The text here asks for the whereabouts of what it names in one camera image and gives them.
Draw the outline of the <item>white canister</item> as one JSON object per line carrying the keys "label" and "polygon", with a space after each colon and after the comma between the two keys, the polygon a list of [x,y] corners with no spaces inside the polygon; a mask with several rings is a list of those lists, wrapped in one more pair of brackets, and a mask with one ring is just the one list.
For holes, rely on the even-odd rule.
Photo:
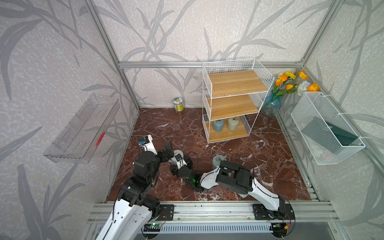
{"label": "white canister", "polygon": [[179,161],[182,161],[184,159],[184,153],[182,150],[174,150],[174,162],[177,163]]}

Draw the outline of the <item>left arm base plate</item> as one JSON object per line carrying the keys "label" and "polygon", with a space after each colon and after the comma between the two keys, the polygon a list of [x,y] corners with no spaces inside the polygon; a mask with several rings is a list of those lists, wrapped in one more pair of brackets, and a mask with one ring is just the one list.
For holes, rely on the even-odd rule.
{"label": "left arm base plate", "polygon": [[153,221],[172,221],[175,213],[175,205],[173,204],[160,204],[157,205],[152,211]]}

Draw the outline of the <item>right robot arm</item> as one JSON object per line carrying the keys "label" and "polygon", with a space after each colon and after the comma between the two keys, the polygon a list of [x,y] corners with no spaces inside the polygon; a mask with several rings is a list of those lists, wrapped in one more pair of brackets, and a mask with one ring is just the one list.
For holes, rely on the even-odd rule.
{"label": "right robot arm", "polygon": [[257,181],[249,169],[236,163],[223,159],[212,171],[197,174],[193,169],[192,159],[177,154],[170,160],[170,171],[195,192],[203,193],[220,185],[242,198],[251,196],[258,200],[271,219],[284,218],[287,214],[285,199],[270,192]]}

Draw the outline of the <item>white wire shelf rack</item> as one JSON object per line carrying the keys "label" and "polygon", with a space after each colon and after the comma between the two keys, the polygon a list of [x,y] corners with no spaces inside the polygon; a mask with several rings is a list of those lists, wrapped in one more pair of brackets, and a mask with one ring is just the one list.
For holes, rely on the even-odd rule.
{"label": "white wire shelf rack", "polygon": [[[256,58],[206,62],[202,66],[203,127],[209,144],[248,137],[274,83],[273,75]],[[229,118],[239,118],[236,131]],[[221,132],[213,121],[224,120]]]}

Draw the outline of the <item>tall light blue canister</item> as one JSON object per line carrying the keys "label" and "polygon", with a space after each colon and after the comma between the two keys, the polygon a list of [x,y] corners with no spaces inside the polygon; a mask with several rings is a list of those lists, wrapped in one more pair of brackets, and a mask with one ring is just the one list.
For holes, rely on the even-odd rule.
{"label": "tall light blue canister", "polygon": [[215,170],[217,167],[220,166],[221,162],[225,161],[227,159],[226,156],[223,155],[215,155],[213,157],[213,170]]}

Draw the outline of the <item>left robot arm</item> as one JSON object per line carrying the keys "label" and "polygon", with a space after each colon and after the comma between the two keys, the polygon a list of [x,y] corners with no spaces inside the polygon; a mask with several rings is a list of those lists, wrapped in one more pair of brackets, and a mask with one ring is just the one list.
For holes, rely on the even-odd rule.
{"label": "left robot arm", "polygon": [[162,163],[174,156],[172,142],[157,151],[149,137],[140,139],[134,172],[121,186],[113,210],[98,240],[133,240],[151,219],[160,215],[160,200],[149,195]]}

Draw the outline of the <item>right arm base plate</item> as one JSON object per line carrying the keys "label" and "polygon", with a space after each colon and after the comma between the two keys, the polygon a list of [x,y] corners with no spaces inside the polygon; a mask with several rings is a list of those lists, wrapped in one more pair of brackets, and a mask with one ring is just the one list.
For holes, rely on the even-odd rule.
{"label": "right arm base plate", "polygon": [[296,219],[295,212],[289,203],[280,205],[277,211],[267,210],[262,204],[252,205],[255,220],[264,221],[293,221]]}

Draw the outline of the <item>small sage green canister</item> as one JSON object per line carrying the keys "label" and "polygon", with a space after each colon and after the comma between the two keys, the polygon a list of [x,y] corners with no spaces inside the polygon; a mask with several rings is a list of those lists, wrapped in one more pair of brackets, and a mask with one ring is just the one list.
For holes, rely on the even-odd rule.
{"label": "small sage green canister", "polygon": [[228,119],[228,123],[227,123],[227,128],[230,130],[230,131],[236,131],[237,128],[239,127],[239,124],[240,124],[240,120],[239,118],[235,117],[235,118],[229,118]]}

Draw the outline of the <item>small blue-grey canister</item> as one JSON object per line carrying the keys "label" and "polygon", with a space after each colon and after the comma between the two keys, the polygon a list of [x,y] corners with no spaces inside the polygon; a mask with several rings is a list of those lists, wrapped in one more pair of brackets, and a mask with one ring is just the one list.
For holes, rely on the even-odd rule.
{"label": "small blue-grey canister", "polygon": [[224,128],[224,120],[215,120],[213,121],[213,129],[216,132],[221,132]]}

